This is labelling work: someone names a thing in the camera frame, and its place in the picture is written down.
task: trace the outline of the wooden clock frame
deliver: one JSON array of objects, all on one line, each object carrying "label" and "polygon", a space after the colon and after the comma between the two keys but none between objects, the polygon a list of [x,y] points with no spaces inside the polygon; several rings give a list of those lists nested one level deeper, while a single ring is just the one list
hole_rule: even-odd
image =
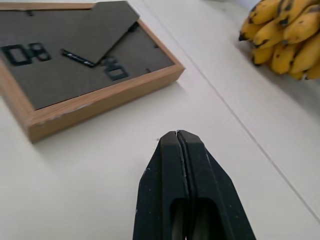
[{"label": "wooden clock frame", "polygon": [[[0,11],[26,10],[85,10],[95,3],[20,3],[1,2]],[[113,109],[126,102],[151,93],[176,81],[184,71],[184,66],[139,19],[137,23],[150,38],[172,60],[173,65],[161,70],[117,83],[69,100],[35,110],[0,60],[0,92],[7,105],[19,121],[22,129],[35,142],[45,136],[75,125],[94,115]]]}]

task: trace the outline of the yellow banana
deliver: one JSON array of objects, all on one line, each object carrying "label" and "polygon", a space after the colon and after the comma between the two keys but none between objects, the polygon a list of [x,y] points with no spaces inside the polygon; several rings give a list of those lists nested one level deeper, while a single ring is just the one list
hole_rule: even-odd
[{"label": "yellow banana", "polygon": [[253,43],[258,49],[269,48],[283,39],[284,30],[272,20],[263,26],[254,36]]},{"label": "yellow banana", "polygon": [[296,52],[299,50],[301,43],[283,45],[281,42],[275,46],[272,57],[272,70],[277,74],[289,72]]},{"label": "yellow banana", "polygon": [[300,43],[320,29],[320,6],[311,5],[283,32],[285,44]]},{"label": "yellow banana", "polygon": [[305,72],[303,71],[299,71],[297,73],[290,73],[290,76],[297,81],[300,81],[304,75],[305,75]]},{"label": "yellow banana", "polygon": [[320,58],[320,33],[305,41],[300,52],[294,59],[291,73],[307,70]]},{"label": "yellow banana", "polygon": [[240,30],[239,41],[253,40],[257,32],[264,26],[264,24],[254,24],[247,18]]},{"label": "yellow banana", "polygon": [[278,9],[276,22],[281,26],[287,26],[292,23],[303,10],[319,0],[281,0]]},{"label": "yellow banana", "polygon": [[250,11],[249,19],[254,24],[264,24],[271,21],[277,13],[280,0],[261,0]]},{"label": "yellow banana", "polygon": [[267,48],[254,48],[252,50],[252,62],[255,66],[260,66],[271,59],[274,52],[274,46]]},{"label": "yellow banana", "polygon": [[306,79],[320,78],[320,58],[310,69],[306,71]]}]

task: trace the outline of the clock number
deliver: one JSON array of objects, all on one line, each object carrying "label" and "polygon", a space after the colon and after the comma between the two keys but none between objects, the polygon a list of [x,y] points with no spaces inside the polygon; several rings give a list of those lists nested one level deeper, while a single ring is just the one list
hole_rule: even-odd
[{"label": "clock number", "polygon": [[[29,49],[24,48],[21,44],[3,46],[1,49],[13,66],[23,66],[32,64],[32,58],[37,58],[41,62],[48,61],[51,58],[45,47],[40,42],[28,44]],[[24,60],[17,60],[13,54],[13,50],[19,51]]]},{"label": "clock number", "polygon": [[103,60],[102,65],[106,66],[104,73],[112,81],[124,79],[129,76],[126,70],[120,64],[118,64],[118,61],[113,56],[107,56]]}]

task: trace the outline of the square clock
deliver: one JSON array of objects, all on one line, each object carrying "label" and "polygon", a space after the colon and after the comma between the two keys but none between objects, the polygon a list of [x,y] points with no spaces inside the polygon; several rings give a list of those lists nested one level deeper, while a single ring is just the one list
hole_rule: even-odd
[{"label": "square clock", "polygon": [[183,71],[126,1],[0,3],[1,95],[32,142]]}]

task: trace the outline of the banana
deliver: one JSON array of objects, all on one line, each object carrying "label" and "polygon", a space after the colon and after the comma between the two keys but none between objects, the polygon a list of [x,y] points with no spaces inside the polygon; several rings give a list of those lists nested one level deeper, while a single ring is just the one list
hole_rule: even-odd
[{"label": "banana", "polygon": [[240,30],[239,41],[253,40],[257,32],[264,26],[264,24],[254,24],[247,18]]},{"label": "banana", "polygon": [[306,71],[306,79],[320,78],[320,58],[310,69]]},{"label": "banana", "polygon": [[253,43],[258,49],[269,48],[283,39],[284,30],[275,20],[264,25],[254,36]]},{"label": "banana", "polygon": [[281,0],[278,9],[276,22],[281,26],[292,23],[302,11],[310,6],[317,4],[319,0]]},{"label": "banana", "polygon": [[271,59],[272,54],[274,52],[274,46],[267,47],[267,48],[254,48],[252,50],[252,62],[255,66],[261,66],[268,62]]},{"label": "banana", "polygon": [[320,29],[320,6],[311,5],[283,32],[285,44],[300,43]]},{"label": "banana", "polygon": [[250,11],[249,19],[254,24],[271,21],[277,13],[280,0],[261,0]]},{"label": "banana", "polygon": [[301,43],[283,45],[279,42],[274,49],[272,57],[272,70],[277,74],[285,74],[289,72],[296,52],[300,49]]},{"label": "banana", "polygon": [[300,81],[304,75],[305,75],[304,71],[299,71],[297,73],[290,73],[290,76],[297,81]]},{"label": "banana", "polygon": [[307,70],[320,58],[320,33],[305,41],[300,52],[294,59],[291,73]]}]

